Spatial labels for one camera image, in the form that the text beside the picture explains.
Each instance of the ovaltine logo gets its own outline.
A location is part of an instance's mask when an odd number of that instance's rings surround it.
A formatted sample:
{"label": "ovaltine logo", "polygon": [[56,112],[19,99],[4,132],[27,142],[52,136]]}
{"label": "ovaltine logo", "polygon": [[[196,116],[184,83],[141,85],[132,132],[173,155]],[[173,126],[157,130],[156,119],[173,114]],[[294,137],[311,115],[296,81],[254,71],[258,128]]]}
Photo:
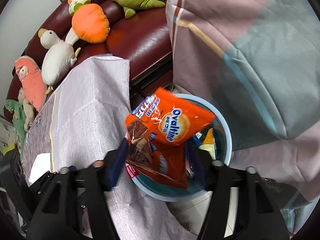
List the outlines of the ovaltine logo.
{"label": "ovaltine logo", "polygon": [[183,140],[189,131],[189,127],[190,120],[186,114],[182,113],[180,108],[175,108],[165,114],[159,124],[159,130],[165,134],[165,138],[169,142]]}

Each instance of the red leather sofa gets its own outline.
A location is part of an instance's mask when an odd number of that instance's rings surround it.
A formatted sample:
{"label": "red leather sofa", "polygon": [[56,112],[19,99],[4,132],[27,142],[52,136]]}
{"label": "red leather sofa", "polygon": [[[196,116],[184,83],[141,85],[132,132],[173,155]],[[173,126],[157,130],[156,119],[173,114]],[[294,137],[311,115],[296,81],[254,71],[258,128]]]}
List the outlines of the red leather sofa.
{"label": "red leather sofa", "polygon": [[[92,0],[92,3],[97,3],[103,8],[111,30],[105,43],[89,44],[78,41],[74,48],[81,47],[81,52],[74,67],[97,54],[111,53],[129,59],[131,108],[136,107],[144,96],[151,95],[157,87],[170,85],[172,49],[165,8],[139,11],[134,17],[125,19],[123,8],[111,0]],[[64,1],[39,28],[53,30],[60,38],[65,39],[71,28],[71,19],[68,3]],[[47,50],[40,44],[37,33],[24,53],[32,57],[41,68]],[[12,74],[7,99],[17,100],[21,82],[14,71]],[[8,121],[12,121],[12,114],[5,107],[4,115]]]}

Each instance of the robotic arm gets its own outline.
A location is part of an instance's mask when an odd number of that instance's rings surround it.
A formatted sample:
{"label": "robotic arm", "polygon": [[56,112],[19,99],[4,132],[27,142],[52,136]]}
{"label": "robotic arm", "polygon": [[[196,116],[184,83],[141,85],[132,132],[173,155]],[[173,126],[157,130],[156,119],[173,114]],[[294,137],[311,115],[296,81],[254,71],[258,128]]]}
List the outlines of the robotic arm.
{"label": "robotic arm", "polygon": [[[234,233],[226,240],[287,240],[284,219],[261,177],[253,167],[246,171],[212,161],[209,154],[188,141],[196,180],[213,191],[198,240],[222,240],[228,219],[230,188],[239,188]],[[94,240],[120,240],[103,192],[116,185],[126,159],[128,144],[108,152],[103,161],[86,169],[64,167],[59,173],[46,172],[30,187],[22,172],[19,152],[8,152],[0,164],[0,180],[26,225],[27,240],[90,239],[82,234],[83,209],[87,207]],[[78,194],[78,188],[85,191]]]}

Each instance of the pink plush toy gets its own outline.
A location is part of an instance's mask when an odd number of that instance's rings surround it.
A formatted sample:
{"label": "pink plush toy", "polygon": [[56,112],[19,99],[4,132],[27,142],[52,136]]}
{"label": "pink plush toy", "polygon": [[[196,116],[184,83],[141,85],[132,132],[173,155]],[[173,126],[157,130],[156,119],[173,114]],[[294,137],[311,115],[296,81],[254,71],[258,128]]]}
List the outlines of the pink plush toy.
{"label": "pink plush toy", "polygon": [[28,56],[18,58],[14,65],[28,102],[39,112],[45,103],[47,89],[42,80],[41,70],[37,63]]}

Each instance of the white goose plush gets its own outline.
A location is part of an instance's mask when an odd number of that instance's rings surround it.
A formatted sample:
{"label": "white goose plush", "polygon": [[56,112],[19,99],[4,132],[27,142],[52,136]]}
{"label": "white goose plush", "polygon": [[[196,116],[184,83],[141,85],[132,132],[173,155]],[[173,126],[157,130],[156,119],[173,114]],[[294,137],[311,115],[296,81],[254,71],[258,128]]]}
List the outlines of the white goose plush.
{"label": "white goose plush", "polygon": [[48,49],[42,64],[42,78],[49,86],[57,84],[76,61],[80,48],[74,51],[73,41],[63,41],[51,30],[40,29],[38,32],[41,45]]}

